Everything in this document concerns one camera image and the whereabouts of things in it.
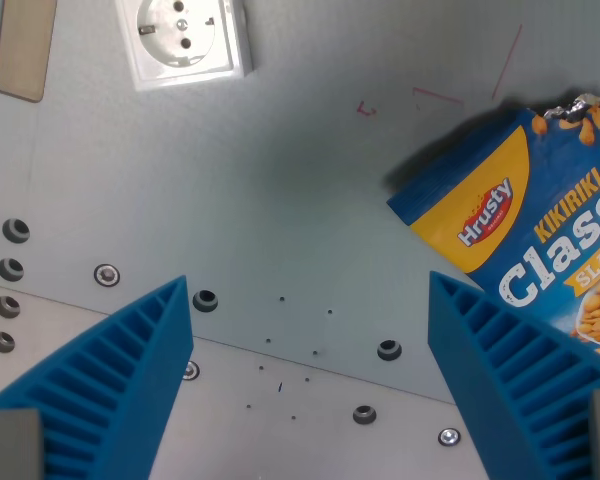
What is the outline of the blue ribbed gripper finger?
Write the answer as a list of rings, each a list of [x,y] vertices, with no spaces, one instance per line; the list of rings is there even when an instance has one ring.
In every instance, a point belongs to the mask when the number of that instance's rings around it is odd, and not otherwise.
[[[0,410],[40,414],[47,479],[146,479],[192,352],[180,276],[26,371]]]
[[[489,478],[593,478],[599,353],[439,272],[428,345]]]

